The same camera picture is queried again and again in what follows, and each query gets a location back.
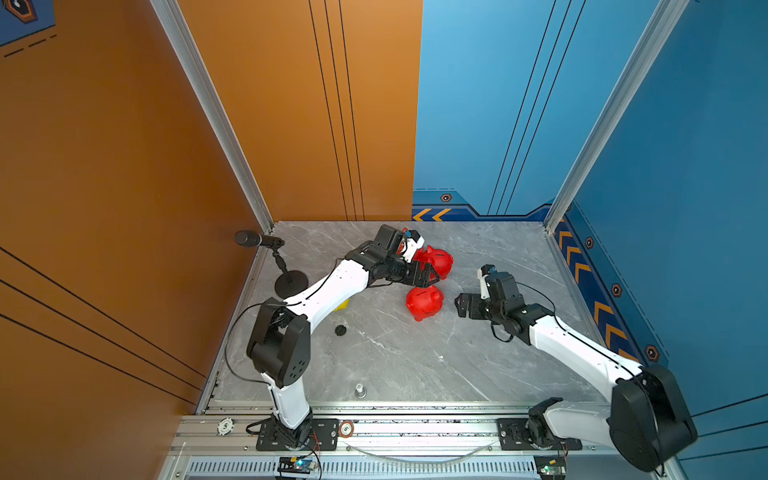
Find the yellow piggy bank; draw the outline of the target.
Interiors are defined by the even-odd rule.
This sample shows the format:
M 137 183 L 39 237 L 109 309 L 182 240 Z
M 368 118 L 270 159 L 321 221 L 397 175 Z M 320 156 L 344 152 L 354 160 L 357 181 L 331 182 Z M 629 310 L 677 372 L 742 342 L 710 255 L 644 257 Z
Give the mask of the yellow piggy bank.
M 349 301 L 350 301 L 350 299 L 347 299 L 347 300 L 343 301 L 333 311 L 335 312 L 335 311 L 340 311 L 340 310 L 346 309 L 348 307 L 348 305 L 349 305 Z

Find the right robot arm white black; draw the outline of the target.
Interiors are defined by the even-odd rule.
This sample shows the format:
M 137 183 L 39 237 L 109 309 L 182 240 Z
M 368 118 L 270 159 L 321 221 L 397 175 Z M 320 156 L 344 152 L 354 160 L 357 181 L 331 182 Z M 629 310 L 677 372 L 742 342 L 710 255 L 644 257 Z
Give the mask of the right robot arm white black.
M 603 397 L 601 403 L 551 397 L 528 411 L 523 437 L 539 449 L 566 440 L 608 446 L 630 465 L 653 472 L 693 445 L 698 430 L 674 374 L 662 365 L 644 366 L 580 334 L 561 320 L 554 305 L 527 302 L 508 272 L 492 265 L 478 272 L 480 290 L 461 293 L 454 304 L 461 318 L 485 321 L 546 353 L 580 376 Z

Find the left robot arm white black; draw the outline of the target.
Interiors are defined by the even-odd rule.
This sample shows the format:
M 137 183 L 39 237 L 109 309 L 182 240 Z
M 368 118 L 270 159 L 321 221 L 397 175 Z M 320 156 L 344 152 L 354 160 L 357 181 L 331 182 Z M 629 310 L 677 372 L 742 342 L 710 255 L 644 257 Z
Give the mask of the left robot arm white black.
M 416 258 L 424 247 L 417 231 L 383 225 L 374 239 L 335 260 L 330 273 L 315 284 L 285 300 L 269 298 L 259 306 L 245 353 L 268 386 L 272 418 L 288 447 L 302 447 L 311 436 L 312 409 L 302 376 L 310 363 L 315 329 L 377 280 L 419 288 L 436 284 L 435 267 Z

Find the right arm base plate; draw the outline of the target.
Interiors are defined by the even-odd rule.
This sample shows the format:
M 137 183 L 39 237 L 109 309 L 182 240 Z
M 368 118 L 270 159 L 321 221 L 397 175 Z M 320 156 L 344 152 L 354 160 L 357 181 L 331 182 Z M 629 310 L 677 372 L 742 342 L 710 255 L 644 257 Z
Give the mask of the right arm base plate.
M 499 418 L 496 420 L 498 440 L 502 451 L 554 451 L 567 449 L 579 451 L 583 449 L 580 440 L 573 438 L 554 438 L 537 443 L 527 428 L 527 420 L 522 417 Z

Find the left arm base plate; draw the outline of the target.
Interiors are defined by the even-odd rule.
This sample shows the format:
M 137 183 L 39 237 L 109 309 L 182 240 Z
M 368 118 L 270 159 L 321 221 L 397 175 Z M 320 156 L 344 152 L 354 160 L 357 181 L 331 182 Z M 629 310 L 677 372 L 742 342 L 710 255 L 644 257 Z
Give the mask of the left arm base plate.
M 256 435 L 258 451 L 335 451 L 340 422 L 331 418 L 310 418 L 297 429 L 289 429 L 276 418 L 269 418 L 259 426 Z

